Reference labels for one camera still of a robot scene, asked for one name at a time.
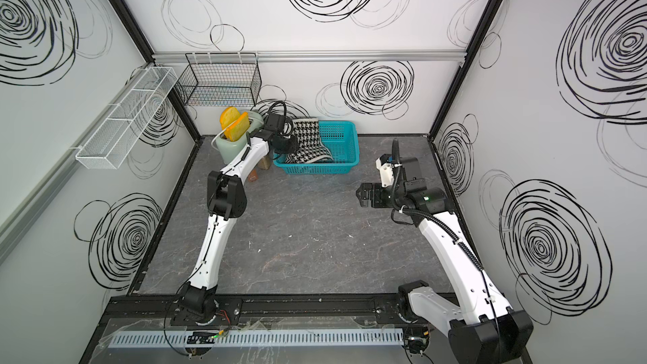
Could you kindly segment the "black white patterned scarf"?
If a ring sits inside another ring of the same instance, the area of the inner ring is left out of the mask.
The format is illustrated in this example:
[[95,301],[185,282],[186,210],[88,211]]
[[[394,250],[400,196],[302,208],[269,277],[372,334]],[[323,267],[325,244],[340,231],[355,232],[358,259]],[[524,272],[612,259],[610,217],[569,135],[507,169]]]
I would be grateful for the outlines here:
[[286,156],[285,163],[310,164],[333,161],[332,153],[322,143],[318,119],[296,119],[292,123],[292,133],[298,137],[299,148],[296,153]]

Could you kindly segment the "teal plastic basket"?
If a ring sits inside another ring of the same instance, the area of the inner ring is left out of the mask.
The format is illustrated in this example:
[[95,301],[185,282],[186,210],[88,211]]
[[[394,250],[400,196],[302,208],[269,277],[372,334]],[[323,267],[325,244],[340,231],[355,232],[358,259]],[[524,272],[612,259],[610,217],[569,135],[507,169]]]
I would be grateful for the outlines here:
[[288,155],[275,154],[274,165],[288,175],[343,175],[359,164],[357,130],[350,121],[292,121],[298,149]]

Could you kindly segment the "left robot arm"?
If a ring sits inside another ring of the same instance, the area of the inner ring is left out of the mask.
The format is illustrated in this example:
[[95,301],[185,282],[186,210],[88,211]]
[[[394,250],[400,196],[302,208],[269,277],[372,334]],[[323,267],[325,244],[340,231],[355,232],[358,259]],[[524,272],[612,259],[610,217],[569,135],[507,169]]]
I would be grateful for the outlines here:
[[224,168],[207,177],[207,230],[195,268],[180,286],[180,308],[200,326],[210,325],[219,314],[216,291],[220,265],[228,238],[244,214],[247,195],[244,184],[256,165],[272,150],[291,151],[298,141],[286,128],[286,103],[274,102],[261,128],[245,135],[245,146]]

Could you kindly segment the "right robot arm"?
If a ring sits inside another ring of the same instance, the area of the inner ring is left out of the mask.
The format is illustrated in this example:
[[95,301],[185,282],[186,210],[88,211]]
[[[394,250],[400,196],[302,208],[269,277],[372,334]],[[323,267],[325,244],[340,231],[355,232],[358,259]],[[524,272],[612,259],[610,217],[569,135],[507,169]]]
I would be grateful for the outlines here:
[[398,289],[399,316],[408,324],[426,321],[448,339],[460,363],[506,363],[523,355],[534,326],[512,308],[468,244],[444,190],[428,187],[417,158],[404,157],[399,141],[376,161],[377,183],[363,183],[362,207],[388,209],[392,221],[413,226],[434,249],[453,287],[451,302],[425,281]]

